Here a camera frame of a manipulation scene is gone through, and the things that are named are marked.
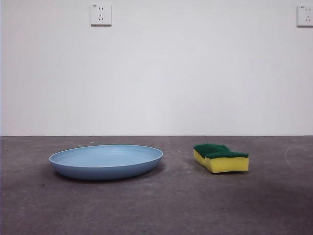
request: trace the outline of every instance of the floor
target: floor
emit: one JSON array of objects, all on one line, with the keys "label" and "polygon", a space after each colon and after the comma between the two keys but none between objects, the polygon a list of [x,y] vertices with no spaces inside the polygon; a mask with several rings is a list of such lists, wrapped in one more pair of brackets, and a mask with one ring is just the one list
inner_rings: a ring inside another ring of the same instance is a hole
[{"label": "floor", "polygon": [[[249,153],[249,173],[211,174],[199,143]],[[88,182],[54,172],[48,157],[88,145],[163,150],[151,172]],[[311,235],[313,137],[2,137],[2,235]]]}]

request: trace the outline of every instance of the plate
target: plate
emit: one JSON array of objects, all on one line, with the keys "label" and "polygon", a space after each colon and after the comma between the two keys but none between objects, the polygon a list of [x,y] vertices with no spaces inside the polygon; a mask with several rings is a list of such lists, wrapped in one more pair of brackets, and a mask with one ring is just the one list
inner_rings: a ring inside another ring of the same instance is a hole
[{"label": "plate", "polygon": [[140,145],[97,145],[53,154],[49,160],[61,175],[81,180],[116,180],[151,171],[161,160],[159,149]]}]

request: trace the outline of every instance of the plate rim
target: plate rim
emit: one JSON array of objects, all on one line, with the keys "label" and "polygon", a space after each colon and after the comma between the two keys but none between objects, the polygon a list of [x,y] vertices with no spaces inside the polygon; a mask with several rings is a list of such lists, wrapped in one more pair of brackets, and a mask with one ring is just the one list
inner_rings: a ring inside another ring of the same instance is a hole
[{"label": "plate rim", "polygon": [[[74,149],[80,149],[80,148],[92,148],[92,147],[102,147],[102,146],[136,146],[136,147],[145,147],[145,148],[151,148],[151,149],[155,149],[157,151],[160,152],[160,156],[158,156],[157,158],[155,159],[152,159],[150,161],[147,161],[147,162],[144,162],[144,163],[136,163],[136,164],[128,164],[128,165],[117,165],[117,166],[74,166],[74,165],[66,165],[66,164],[60,164],[60,163],[57,163],[55,161],[53,161],[51,158],[54,156],[54,155],[57,155],[59,153],[63,153],[63,152],[67,152],[67,151],[71,151],[71,150],[74,150]],[[126,166],[133,166],[133,165],[141,165],[141,164],[146,164],[146,163],[149,163],[149,162],[153,162],[153,161],[156,161],[156,160],[159,160],[163,157],[163,151],[161,151],[160,149],[158,148],[153,148],[153,147],[149,147],[149,146],[144,146],[144,145],[136,145],[136,144],[104,144],[104,145],[91,145],[91,146],[85,146],[85,147],[79,147],[79,148],[71,148],[71,149],[66,149],[66,150],[63,150],[63,151],[60,151],[60,152],[56,152],[54,154],[52,154],[50,157],[49,157],[49,161],[52,163],[52,164],[56,164],[56,165],[59,165],[59,166],[66,166],[66,167],[75,167],[75,168],[112,168],[112,167],[126,167]]]}]

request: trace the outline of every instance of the sponge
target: sponge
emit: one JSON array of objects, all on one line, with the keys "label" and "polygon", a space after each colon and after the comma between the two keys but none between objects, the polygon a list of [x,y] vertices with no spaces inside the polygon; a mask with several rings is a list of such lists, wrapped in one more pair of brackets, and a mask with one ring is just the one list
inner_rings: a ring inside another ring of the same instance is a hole
[{"label": "sponge", "polygon": [[247,153],[231,152],[225,145],[199,144],[194,146],[195,160],[212,173],[249,171]]}]

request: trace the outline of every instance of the wall socket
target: wall socket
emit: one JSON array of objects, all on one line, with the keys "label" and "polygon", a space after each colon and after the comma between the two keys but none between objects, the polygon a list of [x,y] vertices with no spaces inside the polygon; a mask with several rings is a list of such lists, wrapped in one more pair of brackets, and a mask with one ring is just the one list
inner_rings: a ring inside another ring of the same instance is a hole
[{"label": "wall socket", "polygon": [[313,26],[313,5],[298,6],[297,26]]},{"label": "wall socket", "polygon": [[112,5],[93,4],[90,6],[91,25],[112,25]]}]

